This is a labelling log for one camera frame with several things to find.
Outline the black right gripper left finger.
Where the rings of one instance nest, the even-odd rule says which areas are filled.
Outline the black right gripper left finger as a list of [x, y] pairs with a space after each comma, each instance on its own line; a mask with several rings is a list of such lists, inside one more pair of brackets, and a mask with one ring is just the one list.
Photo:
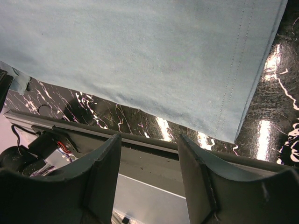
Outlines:
[[92, 162], [83, 199], [82, 224], [111, 223], [121, 159], [121, 135], [115, 134], [85, 158]]

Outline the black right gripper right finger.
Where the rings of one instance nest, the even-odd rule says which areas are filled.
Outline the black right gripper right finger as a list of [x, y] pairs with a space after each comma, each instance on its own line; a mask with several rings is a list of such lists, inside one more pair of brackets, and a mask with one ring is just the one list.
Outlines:
[[199, 146], [181, 134], [178, 155], [190, 223], [217, 224], [217, 203], [207, 166], [199, 155]]

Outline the light blue t-shirt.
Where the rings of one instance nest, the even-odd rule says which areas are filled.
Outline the light blue t-shirt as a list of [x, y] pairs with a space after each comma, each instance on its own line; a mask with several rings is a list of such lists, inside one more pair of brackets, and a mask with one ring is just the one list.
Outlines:
[[235, 142], [285, 0], [3, 0], [0, 59]]

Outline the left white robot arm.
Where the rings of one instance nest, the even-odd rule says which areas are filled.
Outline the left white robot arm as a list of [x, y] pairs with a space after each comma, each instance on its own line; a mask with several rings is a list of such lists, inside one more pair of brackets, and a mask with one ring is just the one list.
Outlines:
[[28, 147], [13, 146], [0, 154], [0, 167], [31, 176], [46, 166], [46, 159], [58, 148], [57, 140], [50, 133], [43, 133]]

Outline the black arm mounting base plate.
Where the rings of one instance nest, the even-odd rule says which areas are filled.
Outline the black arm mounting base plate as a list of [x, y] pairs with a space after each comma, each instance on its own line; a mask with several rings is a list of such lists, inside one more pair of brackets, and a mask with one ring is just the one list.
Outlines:
[[[38, 133], [60, 135], [76, 157], [81, 157], [101, 146], [116, 131], [100, 130], [93, 126], [68, 122], [45, 116], [9, 110], [4, 116], [12, 123]], [[121, 133], [120, 174], [141, 180], [146, 176], [182, 179], [176, 143]], [[289, 169], [290, 166], [211, 151], [230, 164], [263, 176], [270, 176]]]

